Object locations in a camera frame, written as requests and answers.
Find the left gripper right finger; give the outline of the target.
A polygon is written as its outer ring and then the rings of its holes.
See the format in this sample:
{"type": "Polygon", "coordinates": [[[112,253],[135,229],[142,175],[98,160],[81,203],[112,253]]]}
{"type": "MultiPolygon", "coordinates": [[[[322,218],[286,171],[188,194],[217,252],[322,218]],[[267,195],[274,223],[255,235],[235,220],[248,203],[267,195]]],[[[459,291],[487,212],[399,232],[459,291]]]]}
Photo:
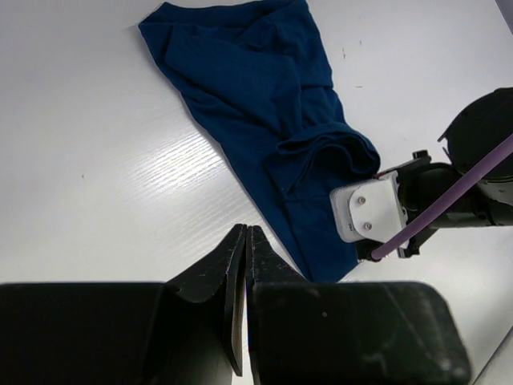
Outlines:
{"type": "Polygon", "coordinates": [[[450,309],[421,282],[314,283],[246,236],[248,351],[257,384],[468,384],[450,309]]]}

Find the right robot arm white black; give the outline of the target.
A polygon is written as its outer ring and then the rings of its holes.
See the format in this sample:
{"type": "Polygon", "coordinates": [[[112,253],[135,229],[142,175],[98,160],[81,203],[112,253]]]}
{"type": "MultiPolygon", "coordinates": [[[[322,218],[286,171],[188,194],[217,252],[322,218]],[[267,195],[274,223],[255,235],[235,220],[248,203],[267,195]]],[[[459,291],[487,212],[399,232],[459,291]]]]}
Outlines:
{"type": "MultiPolygon", "coordinates": [[[[512,90],[502,87],[465,107],[442,134],[449,163],[434,162],[428,151],[395,166],[398,200],[412,222],[457,180],[512,134],[512,90]]],[[[495,165],[459,199],[412,236],[402,258],[420,253],[421,246],[440,229],[485,228],[512,224],[512,157],[495,165]]]]}

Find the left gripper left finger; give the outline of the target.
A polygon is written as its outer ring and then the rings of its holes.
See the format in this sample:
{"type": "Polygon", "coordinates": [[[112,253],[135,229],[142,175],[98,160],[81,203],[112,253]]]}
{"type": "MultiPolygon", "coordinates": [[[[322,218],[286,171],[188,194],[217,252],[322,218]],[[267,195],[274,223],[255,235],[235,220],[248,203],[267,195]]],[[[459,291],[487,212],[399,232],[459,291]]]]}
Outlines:
{"type": "Polygon", "coordinates": [[[168,282],[1,287],[4,384],[229,384],[242,373],[247,228],[168,282]]]}

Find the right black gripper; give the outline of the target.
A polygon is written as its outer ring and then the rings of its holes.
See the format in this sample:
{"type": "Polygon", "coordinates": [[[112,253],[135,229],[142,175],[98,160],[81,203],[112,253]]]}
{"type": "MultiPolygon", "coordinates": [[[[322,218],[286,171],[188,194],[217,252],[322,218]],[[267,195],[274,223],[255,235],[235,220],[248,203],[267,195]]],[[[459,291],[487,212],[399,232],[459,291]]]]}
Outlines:
{"type": "MultiPolygon", "coordinates": [[[[416,152],[412,160],[380,172],[373,178],[392,171],[398,173],[398,199],[408,214],[406,227],[442,197],[461,177],[454,166],[434,163],[426,151],[416,152]]],[[[440,229],[479,228],[484,225],[485,198],[477,188],[471,187],[435,219],[429,221],[423,229],[395,246],[393,251],[400,258],[410,258],[420,254],[421,246],[440,229]]],[[[372,259],[372,252],[384,244],[371,240],[357,241],[358,257],[372,259]]]]}

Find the blue t shirt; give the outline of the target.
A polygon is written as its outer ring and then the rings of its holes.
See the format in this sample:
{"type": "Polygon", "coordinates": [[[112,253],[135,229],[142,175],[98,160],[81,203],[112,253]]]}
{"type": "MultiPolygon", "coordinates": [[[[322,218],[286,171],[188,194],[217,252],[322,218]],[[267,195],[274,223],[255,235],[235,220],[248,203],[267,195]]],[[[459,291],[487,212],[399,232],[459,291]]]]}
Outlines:
{"type": "Polygon", "coordinates": [[[337,233],[329,195],[374,176],[380,156],[345,121],[308,4],[165,3],[139,30],[303,275],[343,278],[357,252],[337,233]]]}

